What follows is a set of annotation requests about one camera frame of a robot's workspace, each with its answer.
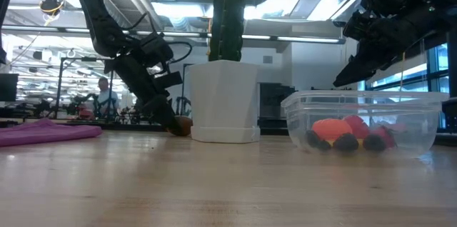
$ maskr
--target desk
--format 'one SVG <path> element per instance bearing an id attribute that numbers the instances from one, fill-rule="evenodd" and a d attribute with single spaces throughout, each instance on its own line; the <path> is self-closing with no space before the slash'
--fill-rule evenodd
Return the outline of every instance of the desk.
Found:
<path id="1" fill-rule="evenodd" d="M 167 133 L 0 149 L 1 226 L 454 226 L 457 150 L 419 160 L 307 155 L 287 137 Z"/>

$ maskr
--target pink towel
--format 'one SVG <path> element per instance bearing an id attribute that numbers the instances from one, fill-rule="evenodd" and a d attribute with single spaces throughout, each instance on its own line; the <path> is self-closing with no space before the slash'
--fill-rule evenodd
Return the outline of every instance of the pink towel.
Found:
<path id="1" fill-rule="evenodd" d="M 44 118 L 35 123 L 0 129 L 0 146 L 92 138 L 97 137 L 101 132 L 98 126 L 63 126 Z"/>

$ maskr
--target white pot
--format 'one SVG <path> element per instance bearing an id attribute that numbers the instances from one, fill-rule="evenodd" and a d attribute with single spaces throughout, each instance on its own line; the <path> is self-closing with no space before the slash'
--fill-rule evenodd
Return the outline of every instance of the white pot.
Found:
<path id="1" fill-rule="evenodd" d="M 257 65 L 227 60 L 190 67 L 194 140 L 250 143 L 260 139 L 257 72 Z"/>

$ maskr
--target person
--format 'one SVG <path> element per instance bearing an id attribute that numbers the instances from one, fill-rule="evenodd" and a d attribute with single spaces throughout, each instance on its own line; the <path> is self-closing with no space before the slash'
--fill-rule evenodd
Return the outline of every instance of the person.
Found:
<path id="1" fill-rule="evenodd" d="M 100 88 L 100 94 L 99 94 L 99 98 L 97 99 L 97 101 L 100 104 L 102 104 L 103 102 L 108 101 L 108 99 L 109 99 L 109 82 L 108 82 L 107 78 L 101 77 L 99 79 L 99 88 Z M 111 99 L 113 99 L 115 101 L 114 109 L 113 109 L 112 103 L 109 105 L 110 112 L 113 114 L 119 108 L 119 98 L 115 91 L 111 91 Z M 106 110 L 108 110 L 108 102 L 104 103 L 104 105 L 100 108 L 100 113 L 105 114 Z"/>

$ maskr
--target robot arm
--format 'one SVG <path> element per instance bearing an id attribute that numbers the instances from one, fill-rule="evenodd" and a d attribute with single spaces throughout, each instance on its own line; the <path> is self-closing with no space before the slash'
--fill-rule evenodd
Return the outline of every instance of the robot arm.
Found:
<path id="1" fill-rule="evenodd" d="M 9 3 L 9 0 L 1 1 L 0 23 L 4 20 Z M 113 59 L 107 61 L 105 73 L 115 71 L 130 91 L 144 101 L 142 112 L 153 114 L 154 120 L 171 132 L 181 133 L 181 127 L 167 101 L 169 93 L 165 89 L 182 83 L 181 74 L 170 73 L 167 65 L 167 61 L 173 58 L 170 46 L 155 29 L 142 40 L 124 34 L 109 15 L 103 0 L 79 1 L 95 51 Z M 157 64 L 161 64 L 168 74 L 159 78 L 150 76 L 146 68 Z"/>
<path id="2" fill-rule="evenodd" d="M 457 27 L 457 0 L 362 0 L 343 34 L 359 41 L 358 53 L 336 77 L 335 86 L 371 78 L 400 61 L 420 40 Z"/>

